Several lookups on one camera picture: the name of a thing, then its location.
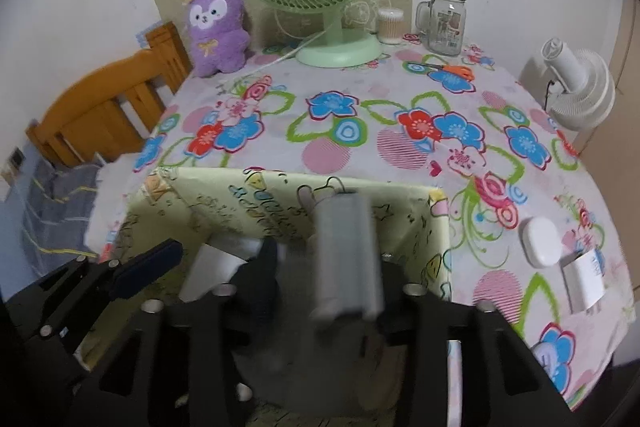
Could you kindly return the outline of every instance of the yellow bow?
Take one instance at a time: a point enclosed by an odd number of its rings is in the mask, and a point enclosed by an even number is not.
[[[213,54],[213,49],[217,47],[218,41],[216,39],[211,39],[208,42],[201,42],[198,44],[198,47],[204,52],[204,56],[208,57],[209,54]]]

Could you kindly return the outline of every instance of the pink circle pattern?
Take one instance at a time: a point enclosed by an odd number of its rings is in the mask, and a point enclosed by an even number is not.
[[[414,142],[402,133],[383,129],[378,133],[378,154],[399,169],[417,170],[427,163],[428,156],[414,147]]]
[[[338,145],[326,136],[309,142],[302,152],[302,161],[306,168],[316,174],[331,174],[349,163],[351,152],[347,147]]]
[[[174,103],[174,105],[170,105],[169,107],[167,107],[164,110],[164,113],[162,113],[162,116],[160,117],[160,120],[158,120],[158,121],[164,120],[165,118],[171,116],[175,112],[178,112],[178,106]]]
[[[403,62],[422,62],[422,54],[413,50],[400,50],[396,52],[396,57]]]
[[[486,102],[486,105],[497,109],[498,111],[503,110],[507,106],[507,101],[501,97],[499,94],[493,91],[483,91],[482,98]]]
[[[213,107],[210,107],[209,105],[191,111],[182,122],[182,131],[196,133],[202,125],[202,119],[211,111],[213,111]]]
[[[531,121],[537,123],[542,129],[551,134],[555,134],[556,130],[549,122],[549,116],[542,109],[533,108],[529,111],[529,116],[531,117]]]
[[[494,303],[510,323],[519,320],[522,289],[513,273],[507,270],[485,273],[474,289],[474,304],[482,299]]]

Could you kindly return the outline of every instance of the fan base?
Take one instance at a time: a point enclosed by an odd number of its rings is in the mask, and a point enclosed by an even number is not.
[[[327,35],[302,48],[296,58],[315,68],[349,68],[380,57],[382,46],[376,36],[363,30],[342,30],[340,42],[328,42]]]

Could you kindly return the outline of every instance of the metal bolt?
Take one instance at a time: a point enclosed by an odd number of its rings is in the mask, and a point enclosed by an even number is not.
[[[402,286],[402,291],[405,295],[409,295],[410,297],[422,297],[427,293],[427,288],[421,284],[410,282],[409,284]]]
[[[164,308],[164,302],[159,299],[149,299],[148,301],[144,301],[140,309],[146,313],[159,313]]]
[[[174,403],[174,409],[178,409],[179,407],[183,407],[185,405],[187,405],[189,402],[189,393],[187,394],[183,394],[182,396],[179,396],[175,403]]]
[[[47,338],[49,335],[51,335],[51,333],[53,333],[53,328],[51,326],[49,326],[48,324],[44,325],[43,327],[40,328],[40,336]]]
[[[481,299],[476,302],[476,308],[478,308],[483,313],[491,313],[497,310],[495,304],[488,299]]]
[[[244,383],[239,383],[236,385],[236,396],[238,397],[238,401],[248,402],[254,396],[254,392]]]
[[[223,283],[213,288],[213,295],[217,295],[218,297],[233,297],[237,290],[238,288],[236,288],[235,285]]]

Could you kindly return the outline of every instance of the table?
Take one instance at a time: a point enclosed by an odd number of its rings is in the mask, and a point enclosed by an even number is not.
[[[207,166],[440,187],[451,248],[421,276],[450,270],[443,298],[491,299],[576,407],[635,317],[609,211],[558,125],[474,44],[445,59],[406,36],[354,68],[286,59],[252,74],[286,51],[264,49],[236,74],[188,78],[140,153],[134,181],[158,166]],[[426,64],[467,66],[474,79]],[[606,295],[591,310],[572,314],[559,266],[527,262],[518,229],[533,216],[556,224],[565,255],[598,252]]]

